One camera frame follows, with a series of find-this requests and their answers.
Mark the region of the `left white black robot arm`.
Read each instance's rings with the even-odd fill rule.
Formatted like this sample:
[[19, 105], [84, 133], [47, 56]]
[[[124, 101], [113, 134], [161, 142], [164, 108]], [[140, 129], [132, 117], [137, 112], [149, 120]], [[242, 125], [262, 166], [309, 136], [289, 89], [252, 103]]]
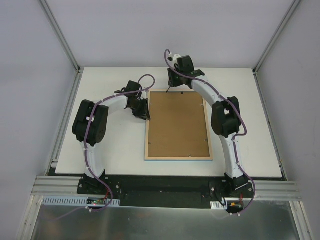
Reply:
[[108, 117], [117, 111], [130, 109], [135, 118], [149, 121], [149, 100], [142, 98], [142, 92], [148, 90], [143, 89], [139, 81], [130, 80], [126, 87], [115, 91], [114, 95], [106, 99], [98, 102], [85, 99], [80, 103], [72, 126], [72, 133], [82, 147], [85, 162], [79, 191], [88, 190], [96, 195], [105, 191], [106, 183], [102, 179], [105, 167], [99, 144], [106, 135]]

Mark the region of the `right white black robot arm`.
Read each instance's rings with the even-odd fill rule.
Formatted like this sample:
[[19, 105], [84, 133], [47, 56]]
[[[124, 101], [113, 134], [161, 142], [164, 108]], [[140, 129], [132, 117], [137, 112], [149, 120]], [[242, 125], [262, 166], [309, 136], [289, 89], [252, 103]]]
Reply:
[[225, 159], [225, 192], [237, 197], [248, 184], [240, 146], [237, 137], [247, 134], [247, 127], [241, 118], [237, 97], [224, 97], [208, 80], [205, 73], [196, 70], [190, 56], [173, 54], [168, 49], [164, 54], [168, 66], [168, 85], [171, 88], [185, 85], [197, 92], [211, 106], [211, 128], [219, 137]]

